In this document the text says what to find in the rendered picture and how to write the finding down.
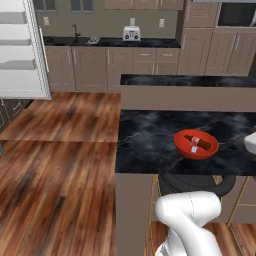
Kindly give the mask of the red bowl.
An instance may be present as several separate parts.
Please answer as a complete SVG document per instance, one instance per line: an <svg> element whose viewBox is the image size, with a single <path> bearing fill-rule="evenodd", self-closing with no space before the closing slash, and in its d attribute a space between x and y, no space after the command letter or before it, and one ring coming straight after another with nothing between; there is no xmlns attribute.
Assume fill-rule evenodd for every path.
<svg viewBox="0 0 256 256"><path fill-rule="evenodd" d="M201 147L198 147L196 153L191 152L191 148L193 145L188 139L184 137L184 135L190 135L198 137L206 142L211 143L211 147L209 150L204 150ZM204 160L212 157L219 149L219 143L217 139L211 134L204 132L202 130L195 129L186 129L177 132L174 135L174 144L178 152L180 152L184 157L193 159L193 160Z"/></svg>

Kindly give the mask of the white fridge door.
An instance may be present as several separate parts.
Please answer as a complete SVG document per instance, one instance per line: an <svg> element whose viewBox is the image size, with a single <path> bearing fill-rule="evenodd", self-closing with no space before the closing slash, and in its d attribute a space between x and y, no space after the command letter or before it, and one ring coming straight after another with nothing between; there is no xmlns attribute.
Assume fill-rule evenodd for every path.
<svg viewBox="0 0 256 256"><path fill-rule="evenodd" d="M51 99L32 0L0 0L0 98Z"/></svg>

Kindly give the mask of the beige lower cupboard run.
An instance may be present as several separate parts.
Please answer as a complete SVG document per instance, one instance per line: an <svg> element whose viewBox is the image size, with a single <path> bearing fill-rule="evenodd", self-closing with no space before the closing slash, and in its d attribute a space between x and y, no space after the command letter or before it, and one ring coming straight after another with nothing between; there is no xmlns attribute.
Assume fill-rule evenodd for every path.
<svg viewBox="0 0 256 256"><path fill-rule="evenodd" d="M47 46L52 91L118 92L123 74L176 75L179 48Z"/></svg>

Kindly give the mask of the beige cupboard run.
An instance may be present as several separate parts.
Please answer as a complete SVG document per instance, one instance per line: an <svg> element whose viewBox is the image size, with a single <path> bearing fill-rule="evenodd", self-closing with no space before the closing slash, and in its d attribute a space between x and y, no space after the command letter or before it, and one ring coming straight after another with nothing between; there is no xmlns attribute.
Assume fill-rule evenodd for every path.
<svg viewBox="0 0 256 256"><path fill-rule="evenodd" d="M184 0L104 0L109 10L182 10Z"/></svg>
<svg viewBox="0 0 256 256"><path fill-rule="evenodd" d="M176 75L179 48L47 46L52 91L118 92L123 74Z"/></svg>

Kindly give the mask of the brown soda bottle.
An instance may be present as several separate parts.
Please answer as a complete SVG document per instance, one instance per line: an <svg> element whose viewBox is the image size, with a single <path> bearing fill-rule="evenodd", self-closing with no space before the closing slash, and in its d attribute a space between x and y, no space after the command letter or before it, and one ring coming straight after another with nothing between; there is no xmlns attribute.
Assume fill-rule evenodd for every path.
<svg viewBox="0 0 256 256"><path fill-rule="evenodd" d="M193 145L203 148L204 150L209 150L211 147L210 142L206 142L198 137L190 136L185 134L184 137L188 139Z"/></svg>

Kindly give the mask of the black round stool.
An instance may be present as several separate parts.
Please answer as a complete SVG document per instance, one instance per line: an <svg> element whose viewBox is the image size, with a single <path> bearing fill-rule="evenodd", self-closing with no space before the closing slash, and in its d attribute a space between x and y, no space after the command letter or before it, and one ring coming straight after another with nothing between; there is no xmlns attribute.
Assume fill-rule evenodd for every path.
<svg viewBox="0 0 256 256"><path fill-rule="evenodd" d="M242 180L240 184L240 190L237 193L237 198L234 201L233 207L229 210L229 214L214 219L226 220L226 226L230 229L233 240L236 243L237 250L242 256L245 256L245 251L242 248L242 244L239 243L239 239L235 236L232 221L238 211L239 207L246 207L246 204L242 204L243 194L246 191L249 177L235 175L178 175L178 174L159 174L153 176L153 183L151 186L151 192L154 192L154 188L158 187L158 194L160 196L168 195L171 193L191 192L191 191L209 191L214 192L220 202L223 202L223 197L231 192L236 187L236 182Z"/></svg>

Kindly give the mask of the white toaster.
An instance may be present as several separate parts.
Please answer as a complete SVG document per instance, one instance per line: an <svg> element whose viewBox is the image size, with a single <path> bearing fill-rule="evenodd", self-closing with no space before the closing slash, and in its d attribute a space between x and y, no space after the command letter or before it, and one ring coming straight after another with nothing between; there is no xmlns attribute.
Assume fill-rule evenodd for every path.
<svg viewBox="0 0 256 256"><path fill-rule="evenodd" d="M141 31L138 26L125 26L123 29L123 40L129 42L139 42Z"/></svg>

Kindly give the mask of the beige tall cupboard unit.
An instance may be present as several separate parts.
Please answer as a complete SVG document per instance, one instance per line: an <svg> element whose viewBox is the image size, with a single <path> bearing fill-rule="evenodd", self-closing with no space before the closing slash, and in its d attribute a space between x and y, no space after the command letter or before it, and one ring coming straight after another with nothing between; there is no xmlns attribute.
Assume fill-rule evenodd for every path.
<svg viewBox="0 0 256 256"><path fill-rule="evenodd" d="M175 39L179 75L247 76L256 55L256 27L219 27L222 3L184 0Z"/></svg>

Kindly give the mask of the black sink tap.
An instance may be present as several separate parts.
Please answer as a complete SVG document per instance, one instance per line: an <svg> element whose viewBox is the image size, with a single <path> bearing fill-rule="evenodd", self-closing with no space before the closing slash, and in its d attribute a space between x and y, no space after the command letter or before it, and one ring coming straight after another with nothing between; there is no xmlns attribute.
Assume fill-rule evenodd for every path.
<svg viewBox="0 0 256 256"><path fill-rule="evenodd" d="M77 30L77 25L76 25L76 24L72 24L71 27L74 29L75 38L80 37L80 36L81 36L81 33L78 32L78 30Z"/></svg>

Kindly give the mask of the dark grey cupboard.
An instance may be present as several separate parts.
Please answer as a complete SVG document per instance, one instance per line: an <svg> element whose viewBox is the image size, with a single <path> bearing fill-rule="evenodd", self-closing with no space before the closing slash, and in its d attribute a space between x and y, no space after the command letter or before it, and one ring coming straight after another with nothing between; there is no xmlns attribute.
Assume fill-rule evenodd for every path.
<svg viewBox="0 0 256 256"><path fill-rule="evenodd" d="M0 98L0 133L23 109L26 109L32 102L32 99Z"/></svg>

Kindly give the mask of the beige upper cupboard run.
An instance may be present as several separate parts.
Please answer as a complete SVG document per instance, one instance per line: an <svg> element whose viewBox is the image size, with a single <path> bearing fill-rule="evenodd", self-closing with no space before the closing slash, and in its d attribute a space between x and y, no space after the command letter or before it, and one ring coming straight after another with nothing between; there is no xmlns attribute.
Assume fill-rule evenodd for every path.
<svg viewBox="0 0 256 256"><path fill-rule="evenodd" d="M104 0L109 10L182 10L184 0Z"/></svg>

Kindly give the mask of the grey window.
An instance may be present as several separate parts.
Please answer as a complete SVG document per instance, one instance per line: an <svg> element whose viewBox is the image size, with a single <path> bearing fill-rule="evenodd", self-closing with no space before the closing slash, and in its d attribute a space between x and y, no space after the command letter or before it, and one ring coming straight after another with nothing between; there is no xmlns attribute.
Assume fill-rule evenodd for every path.
<svg viewBox="0 0 256 256"><path fill-rule="evenodd" d="M35 9L40 12L58 12L67 9L72 13L92 13L93 0L33 0Z"/></svg>

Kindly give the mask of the black built-in microwave oven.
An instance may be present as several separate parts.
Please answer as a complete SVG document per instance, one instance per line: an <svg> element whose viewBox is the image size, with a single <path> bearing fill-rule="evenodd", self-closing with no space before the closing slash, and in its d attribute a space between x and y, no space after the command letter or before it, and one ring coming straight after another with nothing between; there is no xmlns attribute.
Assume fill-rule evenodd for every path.
<svg viewBox="0 0 256 256"><path fill-rule="evenodd" d="M256 3L222 3L219 27L256 27Z"/></svg>

